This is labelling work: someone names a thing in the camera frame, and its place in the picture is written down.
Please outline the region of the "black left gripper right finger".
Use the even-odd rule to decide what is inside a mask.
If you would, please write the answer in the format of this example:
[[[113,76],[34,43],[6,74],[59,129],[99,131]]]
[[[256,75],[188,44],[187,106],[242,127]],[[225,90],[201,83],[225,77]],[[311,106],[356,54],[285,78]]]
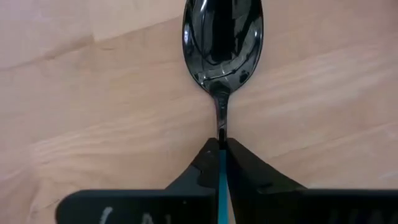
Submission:
[[[398,224],[398,190],[308,189],[227,140],[236,224]]]

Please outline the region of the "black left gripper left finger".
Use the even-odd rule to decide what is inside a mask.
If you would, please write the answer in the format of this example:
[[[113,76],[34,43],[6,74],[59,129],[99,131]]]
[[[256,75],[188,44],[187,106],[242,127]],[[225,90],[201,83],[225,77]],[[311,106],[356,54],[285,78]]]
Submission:
[[[219,159],[209,138],[166,188],[80,190],[59,203],[56,224],[217,224]]]

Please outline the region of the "black spoon with teal handle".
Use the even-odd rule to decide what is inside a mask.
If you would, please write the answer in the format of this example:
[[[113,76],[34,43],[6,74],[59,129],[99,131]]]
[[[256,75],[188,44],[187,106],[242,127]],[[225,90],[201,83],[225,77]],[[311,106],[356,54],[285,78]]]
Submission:
[[[228,101],[254,73],[264,34],[262,0],[186,0],[182,46],[192,78],[215,102],[220,145],[217,224],[228,224]]]

